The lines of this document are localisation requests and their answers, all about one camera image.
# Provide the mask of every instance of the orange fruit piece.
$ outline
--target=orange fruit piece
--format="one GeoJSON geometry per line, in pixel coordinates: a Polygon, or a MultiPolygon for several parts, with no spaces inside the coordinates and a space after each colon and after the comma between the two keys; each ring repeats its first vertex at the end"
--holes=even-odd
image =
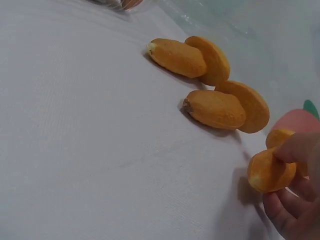
{"type": "MultiPolygon", "coordinates": [[[[271,130],[265,140],[266,148],[271,149],[280,146],[293,134],[295,134],[294,131],[285,128],[271,130]]],[[[309,176],[306,162],[297,162],[296,169],[303,177],[309,176]]]]}
{"type": "Polygon", "coordinates": [[[200,123],[217,129],[237,129],[246,120],[239,100],[218,91],[192,91],[183,101],[183,108],[200,123]]]}
{"type": "Polygon", "coordinates": [[[157,38],[147,45],[147,49],[157,64],[173,73],[193,79],[207,72],[201,51],[185,43],[157,38]]]}
{"type": "Polygon", "coordinates": [[[262,130],[269,122],[269,107],[263,97],[253,88],[236,81],[223,81],[215,91],[236,96],[246,114],[244,125],[239,130],[253,134],[262,130]]]}
{"type": "Polygon", "coordinates": [[[254,155],[247,169],[249,184],[261,193],[275,192],[289,186],[295,177],[297,165],[274,157],[270,148],[254,155]]]}
{"type": "Polygon", "coordinates": [[[265,140],[266,148],[271,149],[280,146],[293,134],[295,134],[294,131],[284,128],[270,131],[265,140]]]}
{"type": "Polygon", "coordinates": [[[184,43],[202,52],[207,65],[207,73],[199,77],[200,82],[209,86],[216,86],[218,83],[228,80],[230,64],[226,55],[218,46],[200,36],[188,37],[184,43]]]}

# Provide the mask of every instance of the white fabric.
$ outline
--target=white fabric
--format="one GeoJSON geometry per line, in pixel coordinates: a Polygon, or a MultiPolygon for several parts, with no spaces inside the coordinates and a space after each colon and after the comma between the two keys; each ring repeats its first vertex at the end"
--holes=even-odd
{"type": "Polygon", "coordinates": [[[158,7],[0,3],[0,239],[276,238],[239,201],[265,136],[184,116],[196,86],[143,56],[157,37],[186,38],[158,7]]]}

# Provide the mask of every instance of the peeled fruit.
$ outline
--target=peeled fruit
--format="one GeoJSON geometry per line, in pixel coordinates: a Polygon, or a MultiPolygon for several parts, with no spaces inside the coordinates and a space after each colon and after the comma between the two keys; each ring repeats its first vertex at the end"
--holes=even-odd
{"type": "Polygon", "coordinates": [[[246,121],[239,100],[218,91],[192,91],[183,101],[183,108],[200,123],[217,129],[237,129],[246,121]]]}
{"type": "Polygon", "coordinates": [[[284,189],[295,177],[297,165],[276,159],[273,154],[275,149],[264,150],[250,160],[248,181],[258,192],[271,193],[284,189]]]}
{"type": "Polygon", "coordinates": [[[253,134],[262,130],[269,122],[269,107],[263,97],[253,88],[236,81],[223,81],[215,91],[236,96],[246,114],[244,125],[239,130],[253,134]]]}
{"type": "MultiPolygon", "coordinates": [[[[284,128],[271,130],[265,140],[266,148],[271,149],[271,148],[280,146],[293,134],[295,134],[294,131],[291,131],[289,129],[284,129],[284,128]]],[[[297,162],[296,170],[303,177],[309,176],[308,165],[306,162],[297,162]]]]}
{"type": "Polygon", "coordinates": [[[202,83],[216,86],[218,83],[228,80],[230,64],[226,55],[218,46],[200,36],[188,37],[184,43],[202,52],[207,65],[207,73],[199,77],[202,83]]]}
{"type": "Polygon", "coordinates": [[[284,128],[270,131],[265,140],[266,148],[271,149],[280,146],[293,134],[295,134],[294,131],[284,128]]]}
{"type": "Polygon", "coordinates": [[[173,73],[193,79],[207,72],[201,51],[185,43],[157,38],[147,45],[147,49],[157,64],[173,73]]]}

